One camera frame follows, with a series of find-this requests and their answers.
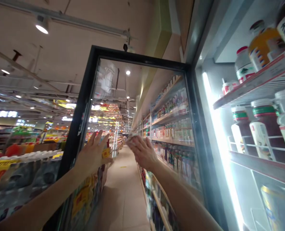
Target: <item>store signage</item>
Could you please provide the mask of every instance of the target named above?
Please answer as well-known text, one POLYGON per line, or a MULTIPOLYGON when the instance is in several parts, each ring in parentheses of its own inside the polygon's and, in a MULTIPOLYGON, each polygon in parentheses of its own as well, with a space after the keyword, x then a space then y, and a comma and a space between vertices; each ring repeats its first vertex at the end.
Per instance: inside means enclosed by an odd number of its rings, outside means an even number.
POLYGON ((0 117, 17 117, 16 111, 0 111, 0 117))
POLYGON ((25 120, 17 120, 16 126, 35 127, 35 124, 25 124, 25 120))

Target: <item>hand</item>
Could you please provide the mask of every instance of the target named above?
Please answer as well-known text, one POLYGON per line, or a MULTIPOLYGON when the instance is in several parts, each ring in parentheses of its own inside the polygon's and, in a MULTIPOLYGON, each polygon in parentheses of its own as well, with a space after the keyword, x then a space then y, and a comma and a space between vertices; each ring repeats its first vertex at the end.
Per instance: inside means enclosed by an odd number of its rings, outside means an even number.
POLYGON ((140 136, 134 136, 126 143, 133 151, 138 164, 147 171, 153 172, 158 164, 158 159, 150 140, 146 138, 144 141, 140 136))
POLYGON ((83 179, 92 173, 95 173, 101 165, 108 164, 113 161, 112 158, 102 158, 102 151, 106 146, 109 137, 109 134, 106 135, 100 143, 102 133, 103 130, 100 130, 96 137, 96 132, 94 132, 89 142, 78 154, 74 169, 83 179))

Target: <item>orange juice bottle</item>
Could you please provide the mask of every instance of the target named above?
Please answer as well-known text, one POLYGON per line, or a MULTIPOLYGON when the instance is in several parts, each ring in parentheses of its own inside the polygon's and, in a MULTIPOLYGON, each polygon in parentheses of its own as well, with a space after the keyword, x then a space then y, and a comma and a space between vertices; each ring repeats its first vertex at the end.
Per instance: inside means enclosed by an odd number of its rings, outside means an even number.
POLYGON ((33 148, 34 148, 34 144, 29 143, 25 149, 25 153, 31 153, 33 151, 33 148))
POLYGON ((254 39, 248 47, 249 59, 256 71, 259 71, 285 51, 285 43, 275 28, 264 26, 263 20, 255 22, 250 32, 254 39))

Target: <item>tiled floor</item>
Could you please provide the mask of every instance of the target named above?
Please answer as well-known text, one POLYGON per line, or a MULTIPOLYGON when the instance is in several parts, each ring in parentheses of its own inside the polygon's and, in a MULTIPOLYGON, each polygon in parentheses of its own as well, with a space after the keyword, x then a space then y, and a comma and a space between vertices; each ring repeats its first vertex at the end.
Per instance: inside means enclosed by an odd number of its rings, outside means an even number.
POLYGON ((150 231, 134 154, 124 146, 108 169, 98 231, 150 231))

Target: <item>can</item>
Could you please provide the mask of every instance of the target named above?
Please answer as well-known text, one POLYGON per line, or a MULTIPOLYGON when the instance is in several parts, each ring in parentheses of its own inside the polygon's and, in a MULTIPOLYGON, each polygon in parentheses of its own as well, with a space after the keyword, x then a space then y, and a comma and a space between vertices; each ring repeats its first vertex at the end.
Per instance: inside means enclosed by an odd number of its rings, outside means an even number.
POLYGON ((285 188, 263 185, 261 193, 272 231, 285 231, 285 188))

